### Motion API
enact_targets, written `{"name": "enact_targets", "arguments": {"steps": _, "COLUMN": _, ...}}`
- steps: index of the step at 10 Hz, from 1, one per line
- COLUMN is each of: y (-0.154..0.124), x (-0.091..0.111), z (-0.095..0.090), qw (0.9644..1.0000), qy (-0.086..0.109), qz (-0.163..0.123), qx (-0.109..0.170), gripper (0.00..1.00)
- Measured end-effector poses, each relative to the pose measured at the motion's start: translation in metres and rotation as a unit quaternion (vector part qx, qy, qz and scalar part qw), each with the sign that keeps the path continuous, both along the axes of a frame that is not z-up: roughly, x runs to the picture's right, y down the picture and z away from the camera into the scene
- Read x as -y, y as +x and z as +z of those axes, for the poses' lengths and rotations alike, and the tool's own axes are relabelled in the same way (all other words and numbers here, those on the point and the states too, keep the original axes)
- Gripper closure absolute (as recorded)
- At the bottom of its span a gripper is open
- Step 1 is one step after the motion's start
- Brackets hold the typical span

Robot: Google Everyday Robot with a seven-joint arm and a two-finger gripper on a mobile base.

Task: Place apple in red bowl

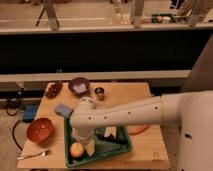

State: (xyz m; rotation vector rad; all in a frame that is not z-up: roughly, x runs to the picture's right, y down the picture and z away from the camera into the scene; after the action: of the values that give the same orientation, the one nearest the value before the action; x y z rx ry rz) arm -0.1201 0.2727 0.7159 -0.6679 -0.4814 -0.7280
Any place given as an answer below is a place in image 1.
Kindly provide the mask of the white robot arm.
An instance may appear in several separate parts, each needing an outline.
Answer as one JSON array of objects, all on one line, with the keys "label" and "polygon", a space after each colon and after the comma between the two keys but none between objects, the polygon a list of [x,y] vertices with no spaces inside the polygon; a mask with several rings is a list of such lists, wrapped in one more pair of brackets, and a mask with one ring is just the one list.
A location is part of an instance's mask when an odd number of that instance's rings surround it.
[{"label": "white robot arm", "polygon": [[94,128],[180,124],[177,171],[213,171],[213,91],[156,96],[105,109],[84,97],[70,118],[81,140]]}]

